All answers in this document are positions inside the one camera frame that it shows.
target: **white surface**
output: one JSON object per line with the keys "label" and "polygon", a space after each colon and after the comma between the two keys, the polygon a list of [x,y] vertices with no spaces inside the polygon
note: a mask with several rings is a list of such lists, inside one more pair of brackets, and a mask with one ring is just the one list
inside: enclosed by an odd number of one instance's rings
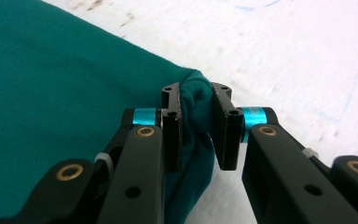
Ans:
{"label": "white surface", "polygon": [[[235,106],[275,109],[331,165],[358,155],[358,1],[47,0],[233,89]],[[221,172],[187,223],[254,223],[237,172]]]}

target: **screw hole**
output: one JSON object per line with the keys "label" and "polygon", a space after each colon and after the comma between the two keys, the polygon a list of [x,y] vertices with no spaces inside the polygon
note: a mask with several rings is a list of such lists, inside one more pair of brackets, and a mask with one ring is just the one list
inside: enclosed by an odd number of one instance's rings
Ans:
{"label": "screw hole", "polygon": [[269,135],[269,136],[273,136],[277,134],[277,131],[275,129],[266,126],[260,127],[258,131],[260,131],[262,134]]}
{"label": "screw hole", "polygon": [[83,173],[83,166],[80,164],[69,164],[61,168],[56,178],[61,181],[68,181],[78,178]]}
{"label": "screw hole", "polygon": [[141,195],[141,189],[136,186],[129,187],[126,189],[125,195],[129,199],[137,198]]}
{"label": "screw hole", "polygon": [[136,134],[141,137],[148,137],[154,134],[154,129],[149,127],[140,128],[138,131],[136,131]]}
{"label": "screw hole", "polygon": [[314,196],[321,196],[323,194],[322,190],[314,185],[306,185],[304,186],[304,189]]}

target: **white cable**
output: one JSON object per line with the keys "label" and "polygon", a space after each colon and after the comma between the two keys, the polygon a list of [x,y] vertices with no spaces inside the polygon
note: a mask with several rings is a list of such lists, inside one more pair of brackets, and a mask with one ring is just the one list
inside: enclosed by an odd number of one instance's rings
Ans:
{"label": "white cable", "polygon": [[113,161],[112,161],[112,158],[110,157],[110,155],[107,153],[104,153],[104,152],[100,152],[95,157],[95,161],[97,161],[97,160],[102,160],[105,162],[106,167],[107,167],[107,173],[109,175],[109,179],[111,179],[114,169],[113,169]]}
{"label": "white cable", "polygon": [[312,148],[310,147],[306,147],[302,150],[302,153],[304,153],[304,155],[307,157],[307,158],[310,158],[310,157],[316,157],[319,159],[319,154],[314,151]]}

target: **blue spacer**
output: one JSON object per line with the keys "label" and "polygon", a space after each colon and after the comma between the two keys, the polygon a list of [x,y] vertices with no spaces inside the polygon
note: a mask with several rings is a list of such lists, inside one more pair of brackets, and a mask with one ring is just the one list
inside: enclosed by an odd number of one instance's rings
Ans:
{"label": "blue spacer", "polygon": [[133,111],[133,125],[156,125],[156,108],[136,108]]}
{"label": "blue spacer", "polygon": [[247,143],[251,128],[256,124],[267,123],[267,116],[262,107],[243,107],[242,111],[243,125],[245,126],[245,136],[243,137],[242,142]]}

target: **teal fabric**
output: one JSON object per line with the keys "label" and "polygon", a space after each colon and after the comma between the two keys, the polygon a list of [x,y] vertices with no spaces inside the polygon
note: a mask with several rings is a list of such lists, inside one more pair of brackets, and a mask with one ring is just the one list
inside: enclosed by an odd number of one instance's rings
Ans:
{"label": "teal fabric", "polygon": [[0,0],[0,217],[13,216],[55,163],[92,161],[129,107],[160,107],[181,82],[181,174],[166,174],[165,221],[184,223],[213,169],[211,84],[37,0]]}

